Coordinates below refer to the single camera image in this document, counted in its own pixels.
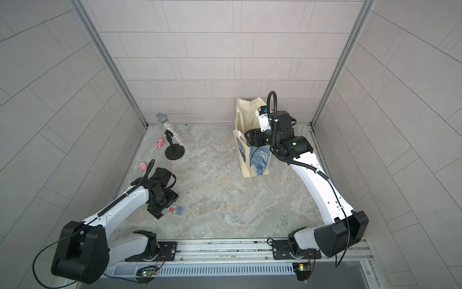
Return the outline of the clear case red white label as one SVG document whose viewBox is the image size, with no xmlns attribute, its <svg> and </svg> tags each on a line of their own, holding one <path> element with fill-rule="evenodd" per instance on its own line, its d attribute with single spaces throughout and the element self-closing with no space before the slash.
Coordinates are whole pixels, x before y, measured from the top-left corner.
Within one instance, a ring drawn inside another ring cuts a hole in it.
<svg viewBox="0 0 462 289">
<path fill-rule="evenodd" d="M 164 210 L 169 211 L 177 216 L 182 216 L 185 213 L 185 207 L 178 204 L 171 204 L 171 206 L 165 208 Z"/>
</svg>

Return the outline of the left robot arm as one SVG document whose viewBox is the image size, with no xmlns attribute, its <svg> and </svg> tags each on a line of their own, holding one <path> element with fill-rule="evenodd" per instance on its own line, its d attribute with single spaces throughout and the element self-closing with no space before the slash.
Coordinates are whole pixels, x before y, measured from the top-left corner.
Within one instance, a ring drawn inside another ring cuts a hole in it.
<svg viewBox="0 0 462 289">
<path fill-rule="evenodd" d="M 153 270 L 172 261 L 174 250 L 164 248 L 154 232 L 134 231 L 119 241 L 109 241 L 113 231 L 135 210 L 146 206 L 156 219 L 178 199 L 173 191 L 176 176 L 156 168 L 154 174 L 133 181 L 126 192 L 83 221 L 71 221 L 61 230 L 51 273 L 85 284 L 96 282 L 106 269 L 119 261 L 156 261 Z"/>
</svg>

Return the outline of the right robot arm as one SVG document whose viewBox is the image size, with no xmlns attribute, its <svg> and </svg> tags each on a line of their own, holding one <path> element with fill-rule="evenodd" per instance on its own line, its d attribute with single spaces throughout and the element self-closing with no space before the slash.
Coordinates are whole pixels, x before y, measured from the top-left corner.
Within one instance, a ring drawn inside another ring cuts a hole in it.
<svg viewBox="0 0 462 289">
<path fill-rule="evenodd" d="M 318 206 L 324 226 L 300 228 L 288 236 L 290 253 L 301 258 L 314 250 L 325 256 L 345 254 L 361 241 L 369 219 L 341 196 L 322 169 L 313 147 L 303 136 L 296 136 L 296 120 L 287 112 L 268 112 L 266 106 L 255 111 L 258 128 L 245 133 L 247 141 L 257 147 L 268 148 L 280 161 L 290 165 L 308 188 Z"/>
</svg>

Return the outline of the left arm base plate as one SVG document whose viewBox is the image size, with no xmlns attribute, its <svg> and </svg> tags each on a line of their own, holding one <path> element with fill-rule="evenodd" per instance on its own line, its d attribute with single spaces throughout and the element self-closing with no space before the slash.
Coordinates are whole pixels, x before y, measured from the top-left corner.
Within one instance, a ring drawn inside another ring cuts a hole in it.
<svg viewBox="0 0 462 289">
<path fill-rule="evenodd" d="M 177 242 L 158 242 L 157 248 L 146 249 L 142 254 L 125 259 L 126 262 L 161 262 L 174 261 L 177 251 Z"/>
</svg>

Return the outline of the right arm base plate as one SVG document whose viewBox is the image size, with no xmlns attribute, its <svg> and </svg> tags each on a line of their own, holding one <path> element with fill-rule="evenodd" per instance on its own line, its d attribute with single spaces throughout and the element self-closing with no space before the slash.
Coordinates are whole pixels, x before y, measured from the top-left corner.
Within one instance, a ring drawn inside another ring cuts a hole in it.
<svg viewBox="0 0 462 289">
<path fill-rule="evenodd" d="M 294 253 L 288 239 L 268 238 L 267 245 L 271 246 L 275 260 L 317 260 L 322 258 L 319 249 L 307 249 Z"/>
</svg>

